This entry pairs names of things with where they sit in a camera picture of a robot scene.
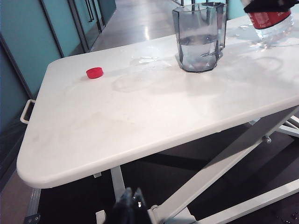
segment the plastic bottle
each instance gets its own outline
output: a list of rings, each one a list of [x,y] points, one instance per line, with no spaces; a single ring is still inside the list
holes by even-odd
[[[241,0],[246,7],[252,0]],[[262,12],[248,13],[259,38],[265,44],[275,43],[287,36],[294,20],[291,11],[288,12]]]

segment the bottle cap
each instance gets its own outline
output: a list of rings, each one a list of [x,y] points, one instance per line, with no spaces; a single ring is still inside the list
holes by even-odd
[[[103,75],[103,69],[101,67],[91,68],[86,71],[89,78],[99,78]]]

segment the black floor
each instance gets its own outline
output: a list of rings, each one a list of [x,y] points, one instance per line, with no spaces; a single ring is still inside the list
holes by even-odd
[[[149,206],[161,204],[183,183],[246,130],[238,126],[154,154],[121,167],[127,187],[140,187]],[[299,178],[299,140],[274,133],[209,187],[189,206],[197,220]],[[41,224],[95,224],[95,213],[109,214],[114,193],[109,171],[53,189],[43,189]],[[232,224],[299,223],[299,194],[239,218]]]

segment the white table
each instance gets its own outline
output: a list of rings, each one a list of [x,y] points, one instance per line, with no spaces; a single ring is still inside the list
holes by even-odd
[[[262,49],[252,46],[252,27],[239,28],[248,24],[247,17],[228,22],[224,56],[205,73],[179,68],[174,35],[52,62],[20,149],[19,176],[34,188],[52,188],[111,169],[118,197],[124,189],[120,165],[262,118],[149,210],[157,223],[182,210],[176,218],[188,215],[184,208],[195,197],[298,110],[299,26],[285,43],[294,46]],[[104,76],[88,79],[85,71],[98,66]],[[220,214],[223,222],[213,216],[198,222],[225,223],[265,201],[236,216],[236,209]]]

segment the table frame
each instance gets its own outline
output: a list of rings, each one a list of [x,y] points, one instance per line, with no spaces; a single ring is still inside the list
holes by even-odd
[[[296,106],[252,122],[252,127],[210,161],[164,203],[159,206],[154,205],[148,210],[152,223],[225,224],[299,192],[298,179],[199,221],[196,221],[187,208],[190,202],[229,171],[229,169],[256,148],[263,140],[270,143],[269,136],[274,131],[278,130],[279,132],[288,134],[291,132],[292,136],[298,137],[298,127],[296,124],[299,126],[299,119],[293,116],[298,111],[299,106]],[[287,121],[295,127],[283,125],[288,125]],[[111,169],[111,175],[115,198],[118,199],[125,190],[120,167]]]

